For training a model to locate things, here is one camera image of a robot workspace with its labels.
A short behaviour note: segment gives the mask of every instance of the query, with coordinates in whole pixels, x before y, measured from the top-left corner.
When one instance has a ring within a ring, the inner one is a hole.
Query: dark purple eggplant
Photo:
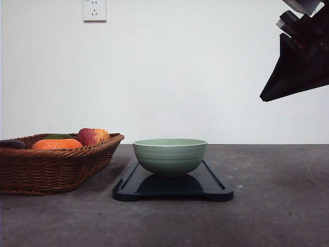
[[[26,149],[26,145],[20,140],[0,140],[0,148]]]

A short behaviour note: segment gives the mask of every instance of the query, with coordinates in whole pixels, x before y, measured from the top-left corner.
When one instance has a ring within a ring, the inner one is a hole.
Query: electrical outlet
[[[106,0],[82,0],[83,20],[106,21]]]

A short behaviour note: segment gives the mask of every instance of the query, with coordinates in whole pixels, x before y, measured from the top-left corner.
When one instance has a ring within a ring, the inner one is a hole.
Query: black robotic arm
[[[283,0],[291,11],[280,16],[280,58],[260,97],[271,101],[329,84],[329,0]],[[324,6],[310,15],[320,2]]]

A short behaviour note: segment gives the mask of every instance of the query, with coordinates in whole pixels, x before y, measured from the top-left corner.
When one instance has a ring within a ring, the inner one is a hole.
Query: green fruit
[[[47,135],[45,138],[43,138],[44,140],[47,139],[74,139],[73,136],[69,135],[69,134],[52,134],[52,135]]]

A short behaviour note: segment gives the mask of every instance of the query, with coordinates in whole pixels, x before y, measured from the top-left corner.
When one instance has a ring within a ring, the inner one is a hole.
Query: basket rim
[[[25,137],[18,137],[14,139],[22,139],[22,138],[34,138],[36,136],[45,135],[44,134],[36,134],[31,136],[25,136]],[[47,157],[60,157],[63,155],[63,157],[69,157],[69,156],[86,156],[87,154],[96,154],[106,148],[112,147],[115,144],[121,142],[124,139],[124,135],[120,133],[111,133],[112,136],[109,140],[104,142],[98,142],[96,144],[83,146],[82,148],[74,148],[74,149],[49,149],[49,150],[38,150],[38,149],[11,149],[11,148],[1,148],[0,149],[0,155],[2,157],[19,157],[23,156],[26,157],[27,155],[30,157],[39,157],[39,156],[47,156]]]

